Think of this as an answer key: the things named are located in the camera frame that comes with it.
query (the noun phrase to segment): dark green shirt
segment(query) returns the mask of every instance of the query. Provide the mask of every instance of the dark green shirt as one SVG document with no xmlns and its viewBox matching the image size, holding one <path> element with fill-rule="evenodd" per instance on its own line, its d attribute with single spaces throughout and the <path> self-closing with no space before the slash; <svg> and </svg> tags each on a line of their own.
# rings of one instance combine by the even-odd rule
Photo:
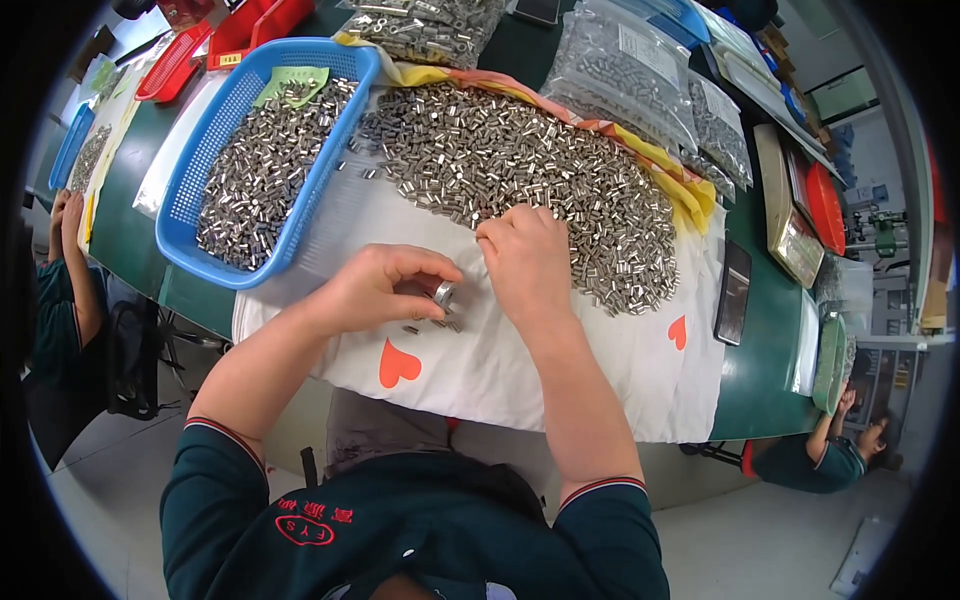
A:
<svg viewBox="0 0 960 600">
<path fill-rule="evenodd" d="M 90 269 L 90 277 L 106 314 L 106 286 L 101 272 Z M 73 284 L 62 258 L 36 267 L 37 314 L 31 376 L 52 386 L 72 390 L 89 389 L 106 373 L 105 327 L 81 346 Z"/>
<path fill-rule="evenodd" d="M 753 461 L 756 474 L 768 483 L 811 493 L 833 493 L 848 488 L 867 472 L 856 444 L 838 436 L 827 440 L 820 461 L 806 453 L 807 434 L 786 436 Z"/>
<path fill-rule="evenodd" d="M 191 419 L 160 500 L 170 596 L 323 598 L 350 584 L 345 599 L 366 598 L 404 572 L 447 600 L 480 600 L 493 584 L 516 598 L 669 597 L 639 481 L 584 487 L 551 529 L 448 484 L 473 465 L 446 453 L 383 456 L 268 504 L 252 451 Z"/>
</svg>

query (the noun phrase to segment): workbench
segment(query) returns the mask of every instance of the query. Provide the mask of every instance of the workbench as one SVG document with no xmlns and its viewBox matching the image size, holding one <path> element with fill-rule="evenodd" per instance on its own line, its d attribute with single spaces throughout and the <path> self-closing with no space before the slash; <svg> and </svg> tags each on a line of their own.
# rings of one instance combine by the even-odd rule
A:
<svg viewBox="0 0 960 600">
<path fill-rule="evenodd" d="M 562 10 L 574 0 L 564 0 Z M 324 0 L 291 36 L 330 36 L 351 15 Z M 553 62 L 562 28 L 543 29 L 505 15 L 478 68 L 510 75 L 539 89 Z M 203 281 L 172 265 L 156 248 L 155 222 L 132 208 L 147 169 L 182 108 L 182 99 L 139 108 L 117 150 L 100 193 L 90 239 L 90 255 L 130 284 L 185 319 L 230 338 L 235 292 Z M 753 125 L 744 131 L 757 170 Z M 35 195 L 48 207 L 54 192 L 46 185 L 62 132 L 49 142 L 35 184 Z M 766 251 L 762 190 L 737 190 L 727 215 L 728 238 L 753 258 L 750 298 L 743 342 L 728 347 L 712 440 L 739 440 L 812 430 L 819 416 L 809 398 L 789 392 L 800 331 L 800 285 L 790 279 Z"/>
</svg>

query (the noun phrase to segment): green paper label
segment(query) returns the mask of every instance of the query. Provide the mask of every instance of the green paper label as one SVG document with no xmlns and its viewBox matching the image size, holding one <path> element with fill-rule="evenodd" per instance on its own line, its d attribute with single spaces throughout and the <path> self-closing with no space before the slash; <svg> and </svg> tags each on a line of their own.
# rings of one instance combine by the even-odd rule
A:
<svg viewBox="0 0 960 600">
<path fill-rule="evenodd" d="M 311 89 L 304 98 L 300 98 L 296 102 L 290 102 L 287 100 L 287 103 L 293 108 L 302 107 L 311 98 L 313 98 L 317 92 L 324 87 L 324 85 L 326 85 L 326 80 L 329 79 L 329 77 L 329 67 L 275 66 L 273 73 L 270 76 L 270 80 L 267 82 L 267 86 L 263 88 L 263 91 L 260 92 L 260 95 L 256 97 L 256 100 L 253 101 L 253 105 L 258 108 L 262 107 L 263 103 L 267 101 L 267 98 L 274 98 L 277 96 L 285 82 L 294 80 L 300 84 L 306 84 L 307 80 L 313 79 L 315 82 L 317 82 L 317 86 Z"/>
</svg>

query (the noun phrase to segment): red plastic basket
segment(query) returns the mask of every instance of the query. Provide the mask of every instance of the red plastic basket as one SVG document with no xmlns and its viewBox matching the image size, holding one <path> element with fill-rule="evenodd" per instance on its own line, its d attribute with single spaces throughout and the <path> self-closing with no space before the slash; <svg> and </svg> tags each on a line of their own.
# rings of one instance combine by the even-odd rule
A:
<svg viewBox="0 0 960 600">
<path fill-rule="evenodd" d="M 212 32 L 210 25 L 201 21 L 200 24 L 178 34 L 154 63 L 150 73 L 140 82 L 140 87 L 133 95 L 134 100 L 170 102 L 176 98 L 200 66 L 198 61 L 190 58 Z"/>
<path fill-rule="evenodd" d="M 210 38 L 206 70 L 236 66 L 252 49 L 289 34 L 312 11 L 313 0 L 247 0 Z"/>
<path fill-rule="evenodd" d="M 819 162 L 813 163 L 806 176 L 806 200 L 810 204 L 810 216 L 813 217 L 813 226 L 817 229 L 820 241 L 838 256 L 843 256 L 847 251 L 843 212 L 830 181 L 830 173 Z"/>
</svg>

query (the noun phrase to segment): black phone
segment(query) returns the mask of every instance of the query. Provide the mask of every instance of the black phone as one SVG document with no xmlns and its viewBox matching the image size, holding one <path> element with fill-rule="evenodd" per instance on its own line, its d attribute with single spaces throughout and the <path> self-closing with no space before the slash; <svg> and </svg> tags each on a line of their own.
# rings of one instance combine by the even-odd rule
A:
<svg viewBox="0 0 960 600">
<path fill-rule="evenodd" d="M 730 346 L 739 346 L 740 336 L 743 334 L 752 264 L 747 251 L 727 240 L 723 278 L 720 283 L 720 306 L 717 308 L 713 337 Z"/>
<path fill-rule="evenodd" d="M 514 16 L 538 25 L 556 25 L 560 20 L 560 0 L 517 0 Z"/>
</svg>

